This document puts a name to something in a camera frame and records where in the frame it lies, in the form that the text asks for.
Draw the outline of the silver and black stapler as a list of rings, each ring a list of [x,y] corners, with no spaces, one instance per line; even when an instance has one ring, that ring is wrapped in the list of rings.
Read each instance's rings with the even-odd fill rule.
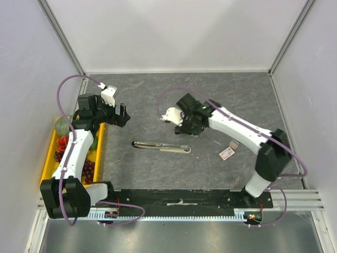
[[[133,141],[132,146],[134,148],[139,148],[139,149],[154,149],[154,150],[160,150],[163,152],[175,152],[175,153],[184,153],[184,154],[189,154],[191,152],[191,148],[188,145]]]

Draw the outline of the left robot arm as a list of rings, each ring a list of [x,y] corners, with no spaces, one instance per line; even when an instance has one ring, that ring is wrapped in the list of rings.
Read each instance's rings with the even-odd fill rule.
[[[102,123],[123,127],[130,116],[125,104],[116,113],[115,91],[107,89],[100,95],[84,94],[77,99],[69,140],[62,160],[50,179],[40,185],[44,204],[51,219],[79,218],[89,214],[91,206],[99,202],[103,207],[115,203],[115,193],[109,182],[95,182],[85,187],[82,170],[90,146]]]

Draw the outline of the red white staple box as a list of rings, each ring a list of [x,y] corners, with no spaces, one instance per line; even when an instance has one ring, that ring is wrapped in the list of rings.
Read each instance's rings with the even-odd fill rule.
[[[235,154],[235,150],[239,147],[240,143],[234,139],[229,142],[229,146],[219,153],[219,156],[225,161]]]

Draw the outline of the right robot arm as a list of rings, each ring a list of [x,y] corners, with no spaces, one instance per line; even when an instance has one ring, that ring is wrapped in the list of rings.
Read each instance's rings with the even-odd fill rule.
[[[242,203],[249,208],[260,202],[262,192],[292,159],[284,131],[253,125],[212,100],[201,103],[188,93],[176,106],[167,109],[162,118],[175,124],[176,134],[199,135],[210,128],[232,137],[256,154],[255,172],[241,194]]]

